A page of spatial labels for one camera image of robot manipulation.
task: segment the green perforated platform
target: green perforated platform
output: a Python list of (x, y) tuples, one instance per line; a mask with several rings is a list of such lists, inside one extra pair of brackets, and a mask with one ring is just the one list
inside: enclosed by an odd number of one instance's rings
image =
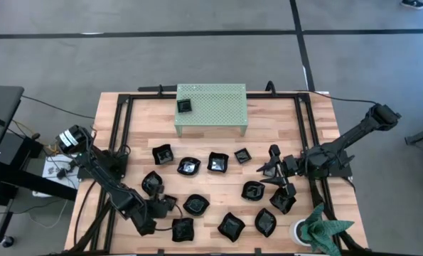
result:
[(184, 126), (241, 127), (244, 136), (247, 128), (247, 99), (245, 84), (182, 84), (178, 85), (176, 100), (191, 100), (192, 111), (175, 111), (175, 128), (178, 136)]

